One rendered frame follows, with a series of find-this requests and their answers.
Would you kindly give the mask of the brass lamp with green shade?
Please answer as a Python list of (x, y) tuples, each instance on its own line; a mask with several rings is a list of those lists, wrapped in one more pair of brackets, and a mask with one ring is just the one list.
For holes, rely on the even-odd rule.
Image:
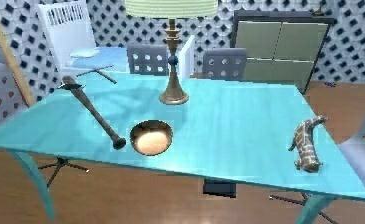
[(182, 89), (176, 71), (179, 44), (177, 19), (211, 16), (217, 13), (218, 0), (124, 0), (126, 13), (135, 17), (167, 19), (169, 25), (164, 29), (170, 52), (168, 63), (171, 67), (166, 89), (159, 100), (166, 105), (181, 105), (189, 100)]

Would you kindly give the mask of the brass bowl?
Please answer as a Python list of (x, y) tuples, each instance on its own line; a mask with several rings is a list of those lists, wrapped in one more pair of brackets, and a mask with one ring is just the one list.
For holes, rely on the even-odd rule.
[(155, 156), (165, 152), (173, 138), (172, 127), (161, 120), (145, 120), (130, 131), (130, 142), (136, 152)]

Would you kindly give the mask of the turquoise table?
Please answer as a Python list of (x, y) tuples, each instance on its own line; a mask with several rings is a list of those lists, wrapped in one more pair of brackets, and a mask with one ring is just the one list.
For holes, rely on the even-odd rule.
[(83, 105), (59, 89), (0, 126), (0, 149), (309, 192), (295, 224), (311, 224), (334, 199), (365, 201), (364, 184), (322, 126), (314, 143), (323, 167), (316, 174), (296, 170), (287, 149), (297, 125), (314, 112), (293, 86), (185, 79), (189, 101), (169, 106), (159, 100), (167, 83), (161, 76), (115, 74), (107, 81), (90, 74), (77, 81), (120, 136), (161, 120), (172, 127), (171, 146), (156, 156), (131, 145), (114, 149)]

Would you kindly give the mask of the black box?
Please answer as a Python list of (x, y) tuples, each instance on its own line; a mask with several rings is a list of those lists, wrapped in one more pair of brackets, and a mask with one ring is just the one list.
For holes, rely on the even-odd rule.
[(225, 181), (205, 179), (203, 183), (203, 193), (208, 195), (235, 198), (236, 184)]

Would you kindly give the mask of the dark baseball bat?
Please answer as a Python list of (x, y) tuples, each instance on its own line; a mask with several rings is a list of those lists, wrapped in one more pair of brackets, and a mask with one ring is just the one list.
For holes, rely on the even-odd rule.
[(78, 84), (74, 78), (71, 76), (64, 76), (59, 89), (70, 91), (72, 95), (90, 112), (90, 114), (96, 119), (106, 134), (110, 137), (114, 149), (120, 150), (126, 145), (126, 139), (120, 137), (112, 129), (112, 127), (107, 123), (102, 115), (95, 109), (94, 105), (83, 91), (83, 86)]

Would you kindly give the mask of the pale blue pillow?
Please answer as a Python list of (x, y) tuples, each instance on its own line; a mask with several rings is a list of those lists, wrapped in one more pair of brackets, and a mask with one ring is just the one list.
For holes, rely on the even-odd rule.
[(70, 53), (70, 56), (72, 58), (90, 58), (94, 57), (98, 53), (99, 53), (98, 48), (78, 49), (78, 50), (73, 50)]

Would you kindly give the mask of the olive green cupboard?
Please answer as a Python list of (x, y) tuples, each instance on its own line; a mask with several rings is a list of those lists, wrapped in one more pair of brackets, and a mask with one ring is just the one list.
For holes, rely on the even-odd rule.
[(235, 11), (230, 46), (247, 51), (243, 78), (304, 93), (334, 21), (310, 11)]

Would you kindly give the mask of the brown striped animal figurine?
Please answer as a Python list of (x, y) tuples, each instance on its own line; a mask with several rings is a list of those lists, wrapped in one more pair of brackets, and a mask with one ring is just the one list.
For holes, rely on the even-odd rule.
[(322, 163), (319, 161), (313, 140), (313, 130), (316, 126), (328, 121), (325, 115), (317, 115), (302, 121), (295, 129), (289, 151), (297, 149), (299, 158), (294, 162), (297, 170), (308, 173), (318, 173)]

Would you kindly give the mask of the white bed with blue mattress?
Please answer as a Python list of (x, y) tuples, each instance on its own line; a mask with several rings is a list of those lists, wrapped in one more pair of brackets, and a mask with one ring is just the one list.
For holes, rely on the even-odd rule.
[[(86, 0), (39, 4), (38, 18), (60, 78), (97, 68), (130, 73), (126, 48), (96, 46)], [(98, 48), (99, 53), (90, 58), (70, 56), (73, 50), (88, 48)]]

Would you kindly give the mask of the tan wooden pole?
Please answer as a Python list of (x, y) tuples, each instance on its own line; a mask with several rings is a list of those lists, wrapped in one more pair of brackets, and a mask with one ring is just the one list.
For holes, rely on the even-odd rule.
[(18, 87), (19, 92), (21, 93), (25, 104), (30, 107), (36, 103), (34, 96), (32, 95), (29, 85), (26, 82), (26, 79), (22, 73), (22, 70), (17, 63), (16, 57), (13, 55), (12, 50), (7, 44), (7, 38), (4, 35), (1, 27), (0, 27), (0, 48), (5, 55), (6, 64), (12, 72), (13, 79)]

